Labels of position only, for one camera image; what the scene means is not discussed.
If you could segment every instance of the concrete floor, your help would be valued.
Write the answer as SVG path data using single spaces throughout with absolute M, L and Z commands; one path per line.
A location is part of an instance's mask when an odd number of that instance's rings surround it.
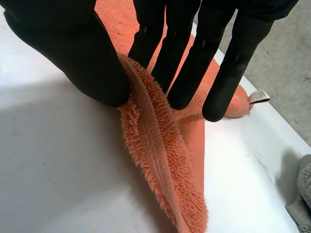
M 271 97 L 270 103 L 311 146 L 311 1 L 300 0 L 274 23 L 259 44 L 245 76 Z M 225 52 L 235 15 L 220 44 Z

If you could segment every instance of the gloved hand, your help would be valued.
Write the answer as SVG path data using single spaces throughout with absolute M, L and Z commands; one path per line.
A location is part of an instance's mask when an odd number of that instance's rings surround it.
M 232 39 L 215 82 L 203 106 L 209 121 L 223 118 L 234 92 L 257 47 L 274 20 L 287 16 L 298 0 L 202 0 L 197 35 L 168 94 L 172 108 L 187 107 L 214 57 L 225 27 L 238 8 Z M 200 0 L 134 0 L 139 31 L 129 57 L 147 67 L 163 33 L 164 10 L 168 32 L 152 71 L 167 92 L 190 38 Z
M 84 94 L 123 105 L 129 79 L 94 12 L 96 0 L 0 0 L 13 32 L 42 53 Z

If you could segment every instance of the gray towel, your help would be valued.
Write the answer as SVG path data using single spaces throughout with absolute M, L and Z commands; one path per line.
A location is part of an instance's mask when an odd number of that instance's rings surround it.
M 300 162 L 298 180 L 298 197 L 286 206 L 301 233 L 311 233 L 311 155 L 305 155 Z

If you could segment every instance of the care label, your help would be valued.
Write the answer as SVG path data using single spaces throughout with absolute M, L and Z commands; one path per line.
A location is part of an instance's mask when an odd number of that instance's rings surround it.
M 248 102 L 249 104 L 263 103 L 269 101 L 270 99 L 271 98 L 264 90 L 257 90 L 248 97 Z

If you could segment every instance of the orange towel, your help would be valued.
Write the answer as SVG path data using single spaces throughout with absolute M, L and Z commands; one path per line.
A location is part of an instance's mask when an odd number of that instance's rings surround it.
M 147 70 L 124 56 L 138 30 L 132 0 L 98 0 L 95 9 L 132 81 L 130 100 L 120 108 L 129 152 L 178 231 L 204 233 L 207 209 L 203 189 L 205 134 L 201 109 L 219 66 L 212 61 L 185 110 L 172 110 L 150 75 L 160 46 Z M 193 40 L 192 36 L 181 65 Z

